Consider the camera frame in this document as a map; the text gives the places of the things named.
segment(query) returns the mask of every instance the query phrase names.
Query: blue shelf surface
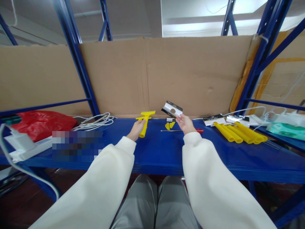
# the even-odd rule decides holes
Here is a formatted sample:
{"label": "blue shelf surface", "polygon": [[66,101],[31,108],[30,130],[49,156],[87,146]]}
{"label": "blue shelf surface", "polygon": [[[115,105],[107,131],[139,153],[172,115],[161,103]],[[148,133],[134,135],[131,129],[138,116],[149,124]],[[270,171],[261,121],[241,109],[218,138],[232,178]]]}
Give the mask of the blue shelf surface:
{"label": "blue shelf surface", "polygon": [[[93,155],[108,144],[117,144],[122,136],[131,130],[135,119],[116,119],[103,130],[98,143],[87,143],[73,160],[56,161],[52,159],[52,149],[48,149],[23,162],[27,166],[44,168],[81,169],[89,168]],[[161,175],[183,175],[182,168],[182,132],[161,132],[165,129],[165,119],[151,119],[145,138],[137,140],[134,152],[135,162],[132,172]],[[282,147],[265,143],[259,145],[228,142],[215,127],[206,127],[202,121],[194,121],[195,128],[203,128],[203,138],[211,140],[227,168],[239,180],[305,183],[305,158]],[[60,144],[71,148],[72,144]],[[0,163],[7,164],[4,155]]]}
{"label": "blue shelf surface", "polygon": [[291,146],[292,148],[295,148],[295,149],[305,153],[305,141],[271,133],[266,130],[266,127],[259,127],[257,129],[257,131],[259,131],[262,134],[267,135],[271,138],[274,138],[275,140],[281,141],[281,142],[285,143],[286,145]]}

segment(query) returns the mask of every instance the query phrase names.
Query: red screwdriver handle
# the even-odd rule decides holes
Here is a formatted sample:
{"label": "red screwdriver handle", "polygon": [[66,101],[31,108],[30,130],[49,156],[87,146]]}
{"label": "red screwdriver handle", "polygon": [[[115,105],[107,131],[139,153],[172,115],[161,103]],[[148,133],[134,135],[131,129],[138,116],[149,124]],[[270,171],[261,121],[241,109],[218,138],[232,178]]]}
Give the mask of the red screwdriver handle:
{"label": "red screwdriver handle", "polygon": [[203,129],[196,129],[196,131],[197,131],[198,133],[200,133],[200,134],[203,133]]}

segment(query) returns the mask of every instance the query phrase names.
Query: screwdriver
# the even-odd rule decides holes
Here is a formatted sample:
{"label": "screwdriver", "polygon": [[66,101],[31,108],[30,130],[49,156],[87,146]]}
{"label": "screwdriver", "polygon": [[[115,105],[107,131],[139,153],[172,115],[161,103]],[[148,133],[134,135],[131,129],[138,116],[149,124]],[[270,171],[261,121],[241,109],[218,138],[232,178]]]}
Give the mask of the screwdriver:
{"label": "screwdriver", "polygon": [[[166,131],[166,132],[176,132],[176,131],[182,131],[182,130],[161,130],[162,132],[163,131]],[[196,131],[200,134],[203,133],[203,129],[196,129]]]}

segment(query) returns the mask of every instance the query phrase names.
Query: person's left hand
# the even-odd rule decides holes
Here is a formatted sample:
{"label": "person's left hand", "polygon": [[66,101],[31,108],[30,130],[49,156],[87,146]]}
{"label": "person's left hand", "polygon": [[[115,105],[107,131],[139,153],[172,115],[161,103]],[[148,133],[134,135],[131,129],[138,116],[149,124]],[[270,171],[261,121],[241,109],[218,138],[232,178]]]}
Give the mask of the person's left hand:
{"label": "person's left hand", "polygon": [[138,120],[134,123],[130,133],[126,136],[129,139],[136,141],[139,138],[139,134],[142,132],[146,119]]}

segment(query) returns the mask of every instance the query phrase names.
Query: red plastic bag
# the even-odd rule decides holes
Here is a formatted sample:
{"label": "red plastic bag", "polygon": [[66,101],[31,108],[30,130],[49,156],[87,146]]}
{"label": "red plastic bag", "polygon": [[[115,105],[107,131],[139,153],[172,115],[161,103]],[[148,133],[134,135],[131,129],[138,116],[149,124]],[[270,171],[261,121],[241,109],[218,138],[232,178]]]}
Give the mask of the red plastic bag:
{"label": "red plastic bag", "polygon": [[26,133],[33,142],[52,136],[52,131],[69,131],[77,121],[54,111],[28,111],[18,113],[21,122],[12,125],[20,133]]}

